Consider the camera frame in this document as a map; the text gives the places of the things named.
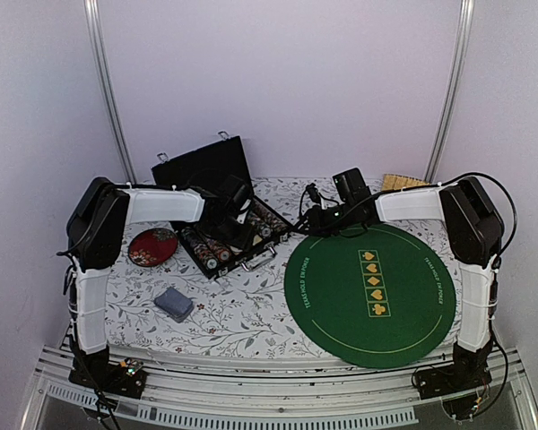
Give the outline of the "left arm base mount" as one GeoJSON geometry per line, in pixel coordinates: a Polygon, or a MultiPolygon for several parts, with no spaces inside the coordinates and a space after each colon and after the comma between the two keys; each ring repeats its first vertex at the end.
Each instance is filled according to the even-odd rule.
{"type": "Polygon", "coordinates": [[[146,379],[141,360],[128,357],[111,364],[108,348],[89,355],[77,349],[69,375],[71,383],[137,400],[142,398],[146,379]]]}

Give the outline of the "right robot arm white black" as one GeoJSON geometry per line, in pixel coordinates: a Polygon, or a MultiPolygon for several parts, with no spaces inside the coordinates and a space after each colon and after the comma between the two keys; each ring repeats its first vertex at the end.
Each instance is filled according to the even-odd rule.
{"type": "Polygon", "coordinates": [[[455,347],[468,354],[484,354],[494,342],[491,323],[498,303],[497,274],[510,243],[503,237],[504,221],[481,183],[485,177],[468,172],[445,183],[372,193],[354,168],[334,177],[341,199],[336,206],[324,206],[319,191],[307,186],[304,194],[314,204],[299,210],[294,229],[307,236],[329,237],[352,225],[368,228],[402,220],[440,221],[461,276],[461,325],[455,347]]]}

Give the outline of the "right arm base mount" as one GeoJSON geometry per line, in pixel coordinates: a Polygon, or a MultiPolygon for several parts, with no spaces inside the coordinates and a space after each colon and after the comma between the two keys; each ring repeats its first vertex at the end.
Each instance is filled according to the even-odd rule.
{"type": "Polygon", "coordinates": [[[446,415],[455,421],[474,418],[491,383],[488,370],[489,348],[471,352],[454,345],[450,365],[429,366],[416,370],[412,385],[422,400],[451,395],[441,404],[446,415]]]}

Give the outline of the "black poker chip case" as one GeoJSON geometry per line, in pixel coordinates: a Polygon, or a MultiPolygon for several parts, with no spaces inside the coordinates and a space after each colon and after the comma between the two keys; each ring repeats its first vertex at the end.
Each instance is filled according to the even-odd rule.
{"type": "Polygon", "coordinates": [[[179,191],[196,191],[204,198],[205,202],[209,198],[223,199],[219,191],[221,183],[227,175],[237,176],[248,183],[253,192],[248,208],[242,213],[237,213],[238,222],[251,226],[246,221],[247,214],[254,211],[255,201],[258,201],[282,218],[291,230],[288,234],[277,234],[268,238],[261,238],[251,226],[254,235],[250,241],[250,246],[230,246],[223,243],[231,250],[232,257],[227,262],[220,262],[216,258],[218,261],[217,268],[208,270],[194,255],[189,243],[181,235],[183,228],[191,228],[204,241],[209,238],[197,230],[196,224],[199,220],[171,221],[170,225],[173,227],[179,243],[208,279],[225,276],[237,268],[251,272],[265,266],[277,257],[276,246],[287,241],[292,231],[292,224],[267,203],[263,202],[254,191],[241,138],[238,135],[231,136],[225,131],[220,131],[219,136],[219,141],[178,155],[175,158],[168,157],[164,152],[159,153],[159,163],[152,167],[155,184],[175,187],[179,191]]]}

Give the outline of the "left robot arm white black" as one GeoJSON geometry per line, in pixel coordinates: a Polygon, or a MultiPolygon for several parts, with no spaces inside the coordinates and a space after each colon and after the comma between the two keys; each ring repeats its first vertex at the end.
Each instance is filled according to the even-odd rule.
{"type": "Polygon", "coordinates": [[[74,338],[88,355],[79,369],[95,388],[106,389],[116,379],[113,365],[94,354],[108,345],[104,326],[108,277],[126,227],[156,221],[196,224],[209,237],[246,247],[252,229],[245,217],[253,199],[251,185],[233,175],[211,189],[119,185],[103,176],[90,182],[66,225],[68,246],[62,254],[71,259],[74,271],[74,338]]]}

